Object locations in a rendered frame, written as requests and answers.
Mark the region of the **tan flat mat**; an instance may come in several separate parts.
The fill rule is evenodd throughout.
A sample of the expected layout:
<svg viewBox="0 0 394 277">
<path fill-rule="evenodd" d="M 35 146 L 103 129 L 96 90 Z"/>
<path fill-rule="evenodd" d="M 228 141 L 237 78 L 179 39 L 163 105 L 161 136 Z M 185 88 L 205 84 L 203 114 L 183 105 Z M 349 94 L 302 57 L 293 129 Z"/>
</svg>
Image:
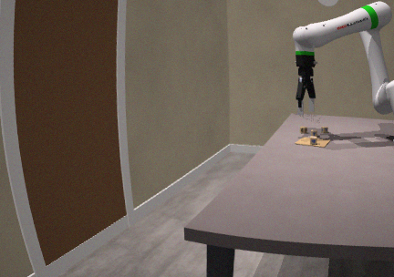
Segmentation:
<svg viewBox="0 0 394 277">
<path fill-rule="evenodd" d="M 318 138 L 316 141 L 316 145 L 310 145 L 310 138 L 303 137 L 303 138 L 299 139 L 295 144 L 324 148 L 329 142 L 330 142 L 330 140 L 328 140 L 328 139 Z"/>
</svg>

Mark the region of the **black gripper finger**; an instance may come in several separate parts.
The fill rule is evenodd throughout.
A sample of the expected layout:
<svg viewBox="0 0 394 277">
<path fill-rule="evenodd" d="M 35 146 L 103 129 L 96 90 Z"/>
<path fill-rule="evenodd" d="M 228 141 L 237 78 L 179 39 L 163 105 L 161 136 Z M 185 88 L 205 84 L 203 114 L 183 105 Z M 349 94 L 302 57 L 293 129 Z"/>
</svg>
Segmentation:
<svg viewBox="0 0 394 277">
<path fill-rule="evenodd" d="M 297 98 L 297 115 L 304 115 L 304 95 L 307 89 L 307 86 L 309 84 L 309 80 L 306 81 L 306 85 L 304 86 L 304 79 L 299 77 L 298 78 L 298 86 L 297 86 L 297 91 L 296 91 L 296 97 Z M 303 94 L 303 95 L 302 95 Z"/>
<path fill-rule="evenodd" d="M 314 102 L 316 98 L 316 93 L 314 89 L 314 83 L 313 83 L 313 78 L 309 80 L 309 88 L 307 88 L 307 93 L 309 95 L 309 111 L 314 112 Z"/>
</svg>

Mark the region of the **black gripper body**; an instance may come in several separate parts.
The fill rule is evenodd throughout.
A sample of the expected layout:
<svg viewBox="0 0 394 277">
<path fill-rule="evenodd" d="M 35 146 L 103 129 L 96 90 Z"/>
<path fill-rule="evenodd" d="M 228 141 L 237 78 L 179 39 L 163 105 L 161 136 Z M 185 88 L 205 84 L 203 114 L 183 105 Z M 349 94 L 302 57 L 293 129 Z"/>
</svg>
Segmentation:
<svg viewBox="0 0 394 277">
<path fill-rule="evenodd" d="M 311 80 L 310 77 L 314 75 L 313 68 L 298 68 L 298 75 L 304 79 L 304 86 L 306 85 L 307 80 Z"/>
</svg>

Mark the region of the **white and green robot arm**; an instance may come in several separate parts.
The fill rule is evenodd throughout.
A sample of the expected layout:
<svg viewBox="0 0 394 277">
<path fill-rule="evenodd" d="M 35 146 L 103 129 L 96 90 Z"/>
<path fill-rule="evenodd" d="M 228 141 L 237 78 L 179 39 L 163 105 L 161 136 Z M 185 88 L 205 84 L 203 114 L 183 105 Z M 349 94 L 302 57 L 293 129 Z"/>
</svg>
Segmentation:
<svg viewBox="0 0 394 277">
<path fill-rule="evenodd" d="M 379 114 L 394 114 L 394 80 L 389 81 L 379 35 L 391 18 L 390 7 L 376 2 L 332 20 L 298 27 L 293 33 L 296 66 L 315 67 L 314 47 L 359 32 L 368 58 L 373 107 Z"/>
</svg>

